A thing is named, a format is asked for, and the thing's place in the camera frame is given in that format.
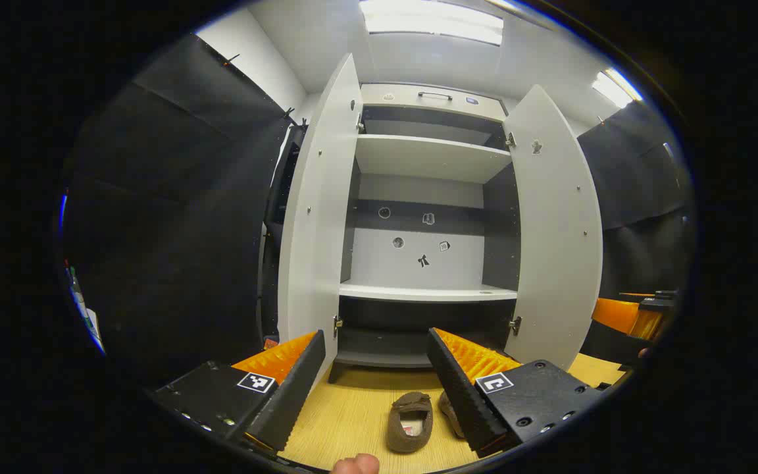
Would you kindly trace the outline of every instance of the white shelf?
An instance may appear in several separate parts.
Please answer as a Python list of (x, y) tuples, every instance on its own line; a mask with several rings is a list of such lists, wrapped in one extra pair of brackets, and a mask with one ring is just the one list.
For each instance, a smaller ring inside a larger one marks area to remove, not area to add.
[(517, 299), (517, 292), (490, 285), (466, 289), (394, 288), (360, 285), (352, 283), (352, 280), (341, 283), (339, 295), (394, 301), (463, 302)]
[(437, 138), (358, 135), (355, 158), (365, 174), (393, 174), (484, 184), (511, 162), (496, 148)]

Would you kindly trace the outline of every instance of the white cabinet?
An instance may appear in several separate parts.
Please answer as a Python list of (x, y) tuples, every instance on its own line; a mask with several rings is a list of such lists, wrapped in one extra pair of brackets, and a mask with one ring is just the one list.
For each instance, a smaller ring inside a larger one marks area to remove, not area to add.
[(569, 368), (601, 282), (601, 217), (542, 88), (505, 117), (497, 100), (458, 91), (360, 89), (348, 56), (311, 123), (286, 207), (282, 341), (324, 330), (319, 376), (336, 356), (428, 366), (427, 326)]

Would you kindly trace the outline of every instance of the human hand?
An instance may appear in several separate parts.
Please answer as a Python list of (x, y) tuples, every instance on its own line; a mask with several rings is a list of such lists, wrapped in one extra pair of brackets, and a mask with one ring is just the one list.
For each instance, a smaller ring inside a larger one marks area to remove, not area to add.
[(329, 474), (379, 474), (379, 459), (361, 453), (336, 462)]

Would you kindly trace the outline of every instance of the black curtain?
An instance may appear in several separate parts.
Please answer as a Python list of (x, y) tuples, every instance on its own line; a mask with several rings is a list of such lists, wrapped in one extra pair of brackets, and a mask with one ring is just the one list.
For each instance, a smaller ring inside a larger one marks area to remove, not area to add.
[(599, 297), (680, 286), (692, 248), (689, 175), (662, 116), (642, 102), (578, 137), (604, 229)]
[(288, 123), (189, 35), (82, 129), (65, 256), (108, 356), (143, 384), (261, 350), (259, 235)]

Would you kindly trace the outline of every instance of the brown slipper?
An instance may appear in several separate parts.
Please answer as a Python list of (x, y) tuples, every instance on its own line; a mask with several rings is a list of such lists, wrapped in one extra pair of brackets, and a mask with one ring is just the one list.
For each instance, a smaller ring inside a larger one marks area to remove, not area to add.
[(431, 399), (425, 393), (411, 391), (391, 405), (388, 414), (388, 449), (413, 453), (429, 442), (432, 427)]
[(446, 396), (446, 392), (440, 394), (440, 398), (437, 401), (437, 407), (440, 411), (449, 418), (449, 423), (452, 425), (452, 431), (455, 432), (455, 436), (458, 438), (464, 437), (464, 432), (461, 431), (461, 424), (458, 423), (458, 417), (455, 415), (455, 409), (449, 403), (449, 397)]

